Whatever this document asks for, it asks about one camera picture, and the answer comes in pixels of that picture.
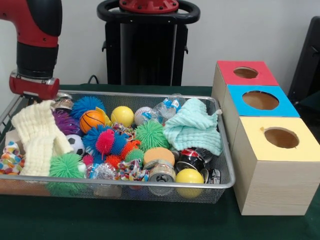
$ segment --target green spiky ball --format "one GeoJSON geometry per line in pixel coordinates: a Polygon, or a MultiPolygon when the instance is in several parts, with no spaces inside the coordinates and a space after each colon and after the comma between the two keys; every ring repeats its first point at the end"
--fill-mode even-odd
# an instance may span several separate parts
{"type": "Polygon", "coordinates": [[[135,139],[140,140],[140,148],[143,151],[162,147],[169,148],[169,143],[164,135],[164,127],[157,121],[147,121],[135,130],[135,139]]]}
{"type": "Polygon", "coordinates": [[[142,167],[142,164],[144,162],[144,151],[141,149],[132,149],[128,154],[125,156],[125,162],[131,162],[132,160],[140,159],[139,165],[142,167]]]}
{"type": "MultiPolygon", "coordinates": [[[[78,169],[81,156],[74,153],[67,153],[62,156],[51,158],[50,177],[57,178],[77,178],[83,179],[83,172],[78,169]]],[[[86,185],[83,183],[71,182],[48,182],[46,188],[52,196],[56,197],[75,197],[81,191],[84,191],[86,185]]]]}

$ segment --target baseball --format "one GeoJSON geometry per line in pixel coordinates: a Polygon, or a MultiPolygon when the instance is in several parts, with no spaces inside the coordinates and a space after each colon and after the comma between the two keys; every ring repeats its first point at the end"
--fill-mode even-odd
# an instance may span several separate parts
{"type": "Polygon", "coordinates": [[[135,122],[135,124],[137,126],[143,124],[145,119],[142,116],[142,113],[150,112],[151,110],[152,110],[152,108],[148,107],[148,106],[140,107],[134,114],[134,122],[135,122]]]}

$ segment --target circular hole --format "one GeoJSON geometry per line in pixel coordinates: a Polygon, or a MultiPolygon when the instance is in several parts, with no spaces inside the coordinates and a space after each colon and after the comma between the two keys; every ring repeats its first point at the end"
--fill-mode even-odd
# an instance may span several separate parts
{"type": "Polygon", "coordinates": [[[297,135],[293,131],[282,127],[268,128],[265,130],[264,136],[269,143],[279,148],[292,149],[299,144],[297,135]]]}
{"type": "Polygon", "coordinates": [[[249,106],[259,110],[273,110],[279,105],[279,100],[264,91],[249,91],[243,94],[243,101],[249,106]]]}
{"type": "Polygon", "coordinates": [[[243,79],[254,79],[258,76],[258,72],[253,68],[241,66],[233,70],[234,74],[243,79]]]}

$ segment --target yellow ball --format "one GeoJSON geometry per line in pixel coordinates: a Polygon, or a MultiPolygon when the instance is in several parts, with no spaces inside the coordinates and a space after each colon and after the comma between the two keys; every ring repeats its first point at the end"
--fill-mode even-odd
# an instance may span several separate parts
{"type": "Polygon", "coordinates": [[[127,106],[118,106],[111,113],[111,122],[123,124],[126,128],[134,122],[134,119],[134,112],[127,106]]]}
{"type": "MultiPolygon", "coordinates": [[[[187,184],[203,184],[204,177],[195,169],[186,168],[181,170],[175,179],[176,183],[187,183],[187,184]]],[[[202,193],[202,188],[181,188],[177,187],[176,191],[183,198],[193,199],[198,197],[202,193]]]]}

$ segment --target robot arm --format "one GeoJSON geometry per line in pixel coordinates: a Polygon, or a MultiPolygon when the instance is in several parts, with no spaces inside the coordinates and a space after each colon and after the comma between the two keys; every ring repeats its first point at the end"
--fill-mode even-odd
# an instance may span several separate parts
{"type": "Polygon", "coordinates": [[[17,71],[10,76],[13,93],[52,99],[59,90],[53,78],[62,26],[61,0],[0,0],[0,19],[17,34],[17,71]]]}

